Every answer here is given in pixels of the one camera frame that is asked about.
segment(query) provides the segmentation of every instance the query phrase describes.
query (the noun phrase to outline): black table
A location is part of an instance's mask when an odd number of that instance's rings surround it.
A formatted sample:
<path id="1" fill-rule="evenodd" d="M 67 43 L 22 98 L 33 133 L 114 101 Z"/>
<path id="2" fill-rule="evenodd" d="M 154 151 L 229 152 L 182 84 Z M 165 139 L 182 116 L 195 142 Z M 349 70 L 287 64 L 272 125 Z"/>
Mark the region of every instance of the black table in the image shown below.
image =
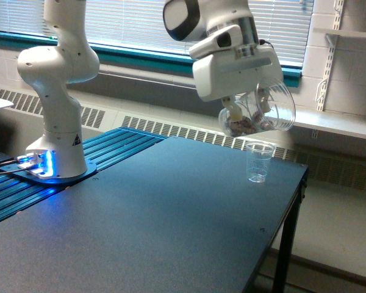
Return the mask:
<path id="1" fill-rule="evenodd" d="M 246 292 L 284 222 L 282 292 L 307 167 L 170 138 L 0 223 L 2 292 Z"/>

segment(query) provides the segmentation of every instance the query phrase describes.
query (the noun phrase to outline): teal window sill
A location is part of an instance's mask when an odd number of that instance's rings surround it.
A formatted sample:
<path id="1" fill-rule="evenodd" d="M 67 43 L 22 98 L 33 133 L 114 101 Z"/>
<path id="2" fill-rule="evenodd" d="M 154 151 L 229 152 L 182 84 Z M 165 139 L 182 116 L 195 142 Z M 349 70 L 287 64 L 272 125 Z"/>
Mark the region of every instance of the teal window sill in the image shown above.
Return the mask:
<path id="1" fill-rule="evenodd" d="M 38 45 L 55 46 L 57 45 L 57 40 L 54 38 L 0 32 L 0 48 L 28 49 Z M 192 74 L 193 60 L 189 56 L 92 43 L 91 47 L 102 62 L 167 70 L 177 74 Z M 299 86 L 301 69 L 282 68 L 282 71 L 284 82 L 288 87 Z"/>

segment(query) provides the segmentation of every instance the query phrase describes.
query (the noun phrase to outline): window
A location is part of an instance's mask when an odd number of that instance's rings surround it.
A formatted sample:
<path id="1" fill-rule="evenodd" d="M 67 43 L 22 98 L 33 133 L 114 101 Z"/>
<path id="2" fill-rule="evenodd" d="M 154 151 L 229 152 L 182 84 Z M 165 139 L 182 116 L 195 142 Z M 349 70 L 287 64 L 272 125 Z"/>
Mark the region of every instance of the window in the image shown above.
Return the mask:
<path id="1" fill-rule="evenodd" d="M 283 65 L 302 67 L 314 0 L 250 0 L 259 37 L 270 41 Z M 164 0 L 87 0 L 90 43 L 187 55 L 162 19 Z M 43 0 L 0 0 L 0 31 L 51 36 Z"/>

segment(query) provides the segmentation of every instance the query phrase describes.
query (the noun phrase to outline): empty plastic cup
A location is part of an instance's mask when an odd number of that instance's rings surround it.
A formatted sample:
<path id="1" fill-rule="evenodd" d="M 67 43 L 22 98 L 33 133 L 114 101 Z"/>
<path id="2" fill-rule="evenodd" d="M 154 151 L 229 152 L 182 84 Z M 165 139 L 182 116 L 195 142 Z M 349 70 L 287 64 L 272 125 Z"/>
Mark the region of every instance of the empty plastic cup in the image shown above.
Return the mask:
<path id="1" fill-rule="evenodd" d="M 264 182 L 275 147 L 267 142 L 248 142 L 245 149 L 247 179 L 255 183 Z"/>

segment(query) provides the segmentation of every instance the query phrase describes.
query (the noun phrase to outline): blue led light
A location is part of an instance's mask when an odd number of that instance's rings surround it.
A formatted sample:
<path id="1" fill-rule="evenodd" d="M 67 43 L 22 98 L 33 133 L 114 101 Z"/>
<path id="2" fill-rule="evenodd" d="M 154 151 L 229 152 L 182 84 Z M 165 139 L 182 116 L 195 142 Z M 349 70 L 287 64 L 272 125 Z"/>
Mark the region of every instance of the blue led light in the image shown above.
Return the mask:
<path id="1" fill-rule="evenodd" d="M 45 158 L 46 158 L 46 162 L 45 162 L 46 171 L 45 171 L 44 176 L 51 177 L 54 174 L 54 158 L 53 158 L 53 154 L 51 153 L 51 151 L 46 152 Z"/>

